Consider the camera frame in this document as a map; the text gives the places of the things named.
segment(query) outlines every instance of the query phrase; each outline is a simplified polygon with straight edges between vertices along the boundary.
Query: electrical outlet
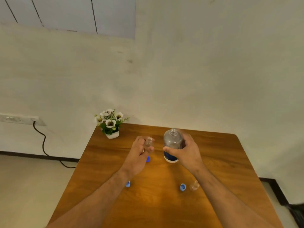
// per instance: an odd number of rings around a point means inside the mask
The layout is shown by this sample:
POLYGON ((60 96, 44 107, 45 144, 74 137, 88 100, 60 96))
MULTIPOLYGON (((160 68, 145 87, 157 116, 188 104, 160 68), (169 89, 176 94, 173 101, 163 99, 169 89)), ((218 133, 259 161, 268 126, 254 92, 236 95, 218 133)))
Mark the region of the electrical outlet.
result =
POLYGON ((23 115, 10 115, 10 114, 0 114, 0 122, 12 122, 19 124, 32 125, 36 121, 36 126, 46 126, 41 118, 37 116, 23 116, 23 115))

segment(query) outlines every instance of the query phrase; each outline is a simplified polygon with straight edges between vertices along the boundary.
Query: white flower pot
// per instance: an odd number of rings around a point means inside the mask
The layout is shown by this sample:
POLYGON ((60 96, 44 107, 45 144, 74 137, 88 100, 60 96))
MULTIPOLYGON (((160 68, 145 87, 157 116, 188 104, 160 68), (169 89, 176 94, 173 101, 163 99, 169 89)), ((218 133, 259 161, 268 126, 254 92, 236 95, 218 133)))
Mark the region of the white flower pot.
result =
POLYGON ((119 129, 117 132, 111 134, 111 135, 108 135, 106 134, 106 136, 109 138, 109 139, 113 139, 113 138, 117 138, 119 136, 119 129))

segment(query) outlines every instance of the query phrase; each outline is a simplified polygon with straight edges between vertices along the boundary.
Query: forearm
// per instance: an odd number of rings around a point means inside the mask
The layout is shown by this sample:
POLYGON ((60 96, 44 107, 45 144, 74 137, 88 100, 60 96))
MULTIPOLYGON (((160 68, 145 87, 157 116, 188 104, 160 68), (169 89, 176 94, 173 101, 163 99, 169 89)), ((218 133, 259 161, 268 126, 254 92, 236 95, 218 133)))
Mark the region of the forearm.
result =
POLYGON ((126 185, 129 176, 124 170, 116 172, 94 193, 85 198, 47 228, 100 227, 106 213, 126 185))
POLYGON ((194 176, 208 197, 223 228, 273 228, 230 192, 206 167, 200 167, 194 176))

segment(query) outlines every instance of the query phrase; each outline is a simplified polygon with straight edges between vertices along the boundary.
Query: cable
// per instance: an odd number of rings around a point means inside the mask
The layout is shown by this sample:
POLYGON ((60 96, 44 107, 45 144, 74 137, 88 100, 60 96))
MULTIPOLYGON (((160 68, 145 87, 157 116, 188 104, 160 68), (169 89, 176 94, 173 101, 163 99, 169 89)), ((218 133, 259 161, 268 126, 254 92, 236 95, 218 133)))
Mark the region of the cable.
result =
MULTIPOLYGON (((34 129, 35 129, 39 134, 42 134, 42 135, 44 136, 43 143, 42 143, 42 151, 44 152, 44 154, 45 154, 46 156, 50 156, 50 155, 48 155, 48 154, 45 152, 45 150, 44 150, 44 143, 45 143, 45 139, 46 139, 47 137, 45 136, 45 134, 41 133, 39 130, 36 129, 35 123, 36 123, 36 121, 33 122, 33 127, 34 127, 34 129)), ((75 166, 75 167, 66 166, 65 164, 62 163, 62 161, 59 161, 59 162, 60 162, 64 167, 66 167, 66 168, 70 168, 70 169, 76 168, 76 166, 75 166)))

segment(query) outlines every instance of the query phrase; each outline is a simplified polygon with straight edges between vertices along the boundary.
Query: hand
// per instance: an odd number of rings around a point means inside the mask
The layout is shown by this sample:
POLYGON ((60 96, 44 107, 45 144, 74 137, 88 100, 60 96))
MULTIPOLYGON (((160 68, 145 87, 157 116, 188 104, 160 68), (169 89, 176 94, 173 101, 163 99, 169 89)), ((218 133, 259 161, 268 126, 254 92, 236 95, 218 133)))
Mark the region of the hand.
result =
POLYGON ((186 143, 186 146, 183 149, 173 149, 165 146, 163 150, 177 157, 186 169, 188 169, 192 174, 195 174, 195 172, 201 168, 205 168, 201 154, 199 152, 199 147, 190 134, 183 132, 181 132, 181 134, 183 135, 183 139, 186 143))
POLYGON ((131 150, 123 163, 121 170, 128 174, 129 179, 139 174, 145 167, 147 157, 154 151, 154 147, 150 146, 145 149, 144 143, 148 137, 137 137, 133 142, 131 150))

